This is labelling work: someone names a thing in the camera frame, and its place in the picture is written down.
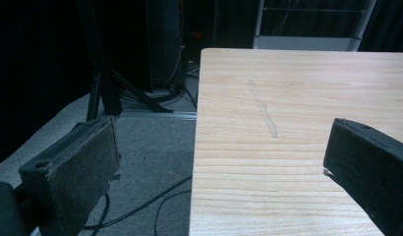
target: table top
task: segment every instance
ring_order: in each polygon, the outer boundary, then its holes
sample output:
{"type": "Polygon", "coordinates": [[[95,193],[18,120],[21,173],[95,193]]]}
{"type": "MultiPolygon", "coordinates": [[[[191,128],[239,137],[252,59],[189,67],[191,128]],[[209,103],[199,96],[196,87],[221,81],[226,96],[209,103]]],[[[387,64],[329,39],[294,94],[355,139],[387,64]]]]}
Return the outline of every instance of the table top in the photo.
{"type": "Polygon", "coordinates": [[[205,49],[191,235],[382,235],[330,178],[334,118],[403,143],[403,53],[205,49]]]}

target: scratch mark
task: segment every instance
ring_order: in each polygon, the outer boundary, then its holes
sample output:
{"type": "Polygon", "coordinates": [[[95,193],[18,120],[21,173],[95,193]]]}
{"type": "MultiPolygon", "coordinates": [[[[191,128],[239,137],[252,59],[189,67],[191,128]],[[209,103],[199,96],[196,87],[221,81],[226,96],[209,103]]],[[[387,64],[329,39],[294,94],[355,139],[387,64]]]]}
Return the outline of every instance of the scratch mark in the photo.
{"type": "Polygon", "coordinates": [[[277,126],[269,117],[268,109],[266,108],[266,104],[259,99],[259,90],[257,88],[257,85],[254,83],[253,80],[248,80],[248,84],[251,87],[251,92],[254,95],[255,101],[257,102],[259,111],[262,114],[262,117],[263,117],[263,120],[265,121],[266,126],[268,127],[269,133],[271,133],[273,138],[278,139],[277,126]]]}

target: black stand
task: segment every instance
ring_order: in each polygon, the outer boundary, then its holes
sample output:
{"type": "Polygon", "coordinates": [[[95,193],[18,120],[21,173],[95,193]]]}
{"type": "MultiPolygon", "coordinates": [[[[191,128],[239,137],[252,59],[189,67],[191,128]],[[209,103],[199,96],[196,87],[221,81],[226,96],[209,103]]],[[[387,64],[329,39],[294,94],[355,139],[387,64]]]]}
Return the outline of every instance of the black stand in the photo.
{"type": "Polygon", "coordinates": [[[91,0],[76,0],[80,20],[83,25],[88,51],[94,67],[93,82],[91,85],[88,103],[87,120],[97,118],[100,96],[107,115],[119,116],[122,105],[114,80],[130,90],[142,103],[155,112],[172,112],[160,106],[144,92],[135,88],[119,72],[108,66],[102,42],[101,24],[98,22],[94,4],[91,0]]]}

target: metal rack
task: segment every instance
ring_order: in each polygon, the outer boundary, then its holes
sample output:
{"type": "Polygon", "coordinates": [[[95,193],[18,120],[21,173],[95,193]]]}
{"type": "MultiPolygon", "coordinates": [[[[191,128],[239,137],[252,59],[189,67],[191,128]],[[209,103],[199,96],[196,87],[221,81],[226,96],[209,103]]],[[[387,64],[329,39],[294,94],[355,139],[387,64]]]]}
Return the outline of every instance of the metal rack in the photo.
{"type": "Polygon", "coordinates": [[[260,0],[254,48],[357,51],[375,2],[260,0]]]}

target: gray carpet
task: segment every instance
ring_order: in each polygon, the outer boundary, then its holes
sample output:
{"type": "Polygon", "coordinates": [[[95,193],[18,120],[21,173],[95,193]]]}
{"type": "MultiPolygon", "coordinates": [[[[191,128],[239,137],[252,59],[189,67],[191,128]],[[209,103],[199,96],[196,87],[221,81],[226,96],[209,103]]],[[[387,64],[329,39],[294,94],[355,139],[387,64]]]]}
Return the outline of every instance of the gray carpet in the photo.
{"type": "MultiPolygon", "coordinates": [[[[187,79],[193,96],[198,90],[196,79],[187,79]]],[[[166,107],[179,111],[195,111],[192,103],[182,98],[166,107]]],[[[69,133],[86,119],[88,95],[69,104],[55,118],[38,130],[21,148],[0,164],[0,181],[14,187],[21,183],[18,168],[69,133]]],[[[117,122],[118,146],[122,154],[118,171],[121,179],[111,183],[108,192],[110,209],[106,222],[140,206],[193,172],[196,121],[167,118],[131,117],[121,114],[117,122]]],[[[191,180],[164,198],[97,235],[154,235],[157,210],[163,199],[191,190],[191,180]]],[[[158,235],[188,235],[190,193],[183,193],[165,202],[157,220],[158,235]]],[[[95,224],[104,209],[104,198],[89,217],[87,225],[95,224]]],[[[80,235],[89,235],[82,231],[80,235]]]]}

